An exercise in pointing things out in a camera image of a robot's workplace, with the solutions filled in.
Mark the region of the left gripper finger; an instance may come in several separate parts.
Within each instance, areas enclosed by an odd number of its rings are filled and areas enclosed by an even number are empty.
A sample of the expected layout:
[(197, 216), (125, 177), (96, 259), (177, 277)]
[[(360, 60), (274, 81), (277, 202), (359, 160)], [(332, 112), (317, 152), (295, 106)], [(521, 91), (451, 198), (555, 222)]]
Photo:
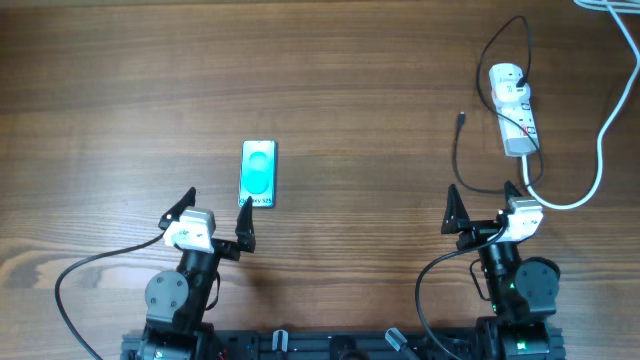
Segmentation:
[(253, 225), (253, 203), (245, 202), (237, 219), (235, 234), (237, 244), (241, 251), (253, 253), (256, 246), (255, 230)]
[(160, 218), (158, 227), (167, 230), (173, 221), (177, 221), (187, 207), (193, 207), (196, 202), (196, 188), (191, 187), (185, 195), (169, 208)]

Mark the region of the teal screen Samsung smartphone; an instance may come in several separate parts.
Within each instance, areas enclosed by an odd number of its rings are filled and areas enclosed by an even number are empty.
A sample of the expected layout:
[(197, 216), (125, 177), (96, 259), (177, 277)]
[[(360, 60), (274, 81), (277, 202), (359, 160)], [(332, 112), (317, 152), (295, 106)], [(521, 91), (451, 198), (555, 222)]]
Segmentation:
[(257, 208), (273, 208), (276, 200), (277, 143), (245, 140), (242, 144), (238, 205), (251, 197)]

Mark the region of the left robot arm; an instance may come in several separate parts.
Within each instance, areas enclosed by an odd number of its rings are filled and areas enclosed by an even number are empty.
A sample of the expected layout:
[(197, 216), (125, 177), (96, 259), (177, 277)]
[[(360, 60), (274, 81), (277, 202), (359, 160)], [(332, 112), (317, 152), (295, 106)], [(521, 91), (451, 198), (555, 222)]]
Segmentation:
[(235, 241), (216, 239), (214, 214), (197, 208), (196, 189), (167, 210), (159, 220), (161, 239), (181, 251), (172, 271), (155, 275), (146, 286), (146, 321), (141, 338), (122, 346), (123, 359), (224, 359), (226, 350), (204, 313), (217, 304), (209, 297), (220, 284), (223, 259), (237, 261), (255, 251), (253, 199), (247, 198), (237, 218)]

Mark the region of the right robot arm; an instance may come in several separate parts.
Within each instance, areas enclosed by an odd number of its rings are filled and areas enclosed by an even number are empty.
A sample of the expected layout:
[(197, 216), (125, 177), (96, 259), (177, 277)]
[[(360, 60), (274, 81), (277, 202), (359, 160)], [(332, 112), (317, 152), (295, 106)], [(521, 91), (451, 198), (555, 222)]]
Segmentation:
[(459, 236), (459, 251), (476, 251), (495, 315), (476, 321), (476, 359), (564, 359), (562, 331), (547, 318), (556, 313), (560, 269), (543, 257), (522, 259), (518, 245), (533, 237), (542, 205), (504, 184), (506, 207), (493, 220), (470, 219), (457, 187), (448, 188), (443, 234)]

